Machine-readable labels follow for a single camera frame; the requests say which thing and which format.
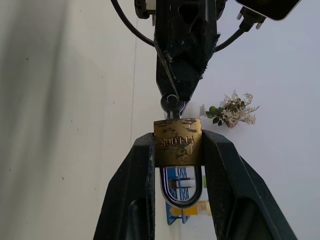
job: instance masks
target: metal ring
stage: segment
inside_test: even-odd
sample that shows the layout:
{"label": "metal ring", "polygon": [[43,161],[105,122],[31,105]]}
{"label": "metal ring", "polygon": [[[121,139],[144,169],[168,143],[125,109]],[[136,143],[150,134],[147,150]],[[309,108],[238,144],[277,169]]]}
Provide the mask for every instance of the metal ring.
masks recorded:
{"label": "metal ring", "polygon": [[161,191],[164,199],[173,207],[177,207],[179,209],[190,208],[195,205],[201,197],[202,193],[202,170],[201,166],[194,167],[194,178],[195,178],[195,190],[194,194],[191,198],[186,201],[181,201],[175,199],[169,192],[168,186],[168,176],[167,176],[167,168],[160,167],[160,183],[161,183]]}

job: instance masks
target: black cable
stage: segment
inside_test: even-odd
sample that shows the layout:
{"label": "black cable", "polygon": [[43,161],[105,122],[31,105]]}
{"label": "black cable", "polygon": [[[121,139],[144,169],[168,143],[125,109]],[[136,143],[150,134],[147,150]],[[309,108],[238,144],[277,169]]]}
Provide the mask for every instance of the black cable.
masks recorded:
{"label": "black cable", "polygon": [[124,12],[122,11],[119,3],[117,0],[111,0],[111,3],[116,11],[116,13],[118,14],[118,16],[120,17],[120,19],[122,20],[122,22],[124,23],[124,25],[126,25],[126,27],[134,34],[136,35],[137,38],[139,38],[140,40],[144,41],[146,44],[149,44],[150,46],[154,47],[155,43],[154,41],[150,40],[149,38],[147,38],[146,36],[144,36],[141,32],[139,32],[132,24],[131,22],[128,20],[128,18],[126,17],[126,15],[124,14]]}
{"label": "black cable", "polygon": [[232,44],[237,38],[239,38],[245,31],[239,28],[231,37],[229,37],[225,42],[221,43],[220,45],[215,47],[215,53],[219,52],[220,50],[226,48],[230,44]]}

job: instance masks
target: small plant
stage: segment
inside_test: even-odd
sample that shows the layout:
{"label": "small plant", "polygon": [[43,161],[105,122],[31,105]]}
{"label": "small plant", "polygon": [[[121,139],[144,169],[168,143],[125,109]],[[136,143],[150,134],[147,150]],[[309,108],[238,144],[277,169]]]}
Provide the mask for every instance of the small plant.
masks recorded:
{"label": "small plant", "polygon": [[233,129],[239,122],[253,125],[256,123],[256,117],[252,113],[257,111],[259,106],[249,107],[252,99],[253,95],[246,93],[242,100],[234,91],[231,97],[225,95],[219,107],[211,106],[205,113],[208,118],[213,119],[213,124],[218,126],[226,124],[228,128]]}

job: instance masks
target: brass padlock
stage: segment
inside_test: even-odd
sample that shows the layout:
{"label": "brass padlock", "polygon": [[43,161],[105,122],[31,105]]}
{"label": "brass padlock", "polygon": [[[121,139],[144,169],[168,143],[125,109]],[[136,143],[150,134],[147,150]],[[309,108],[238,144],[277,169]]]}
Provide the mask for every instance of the brass padlock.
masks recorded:
{"label": "brass padlock", "polygon": [[155,166],[202,165],[201,120],[169,119],[154,122]]}

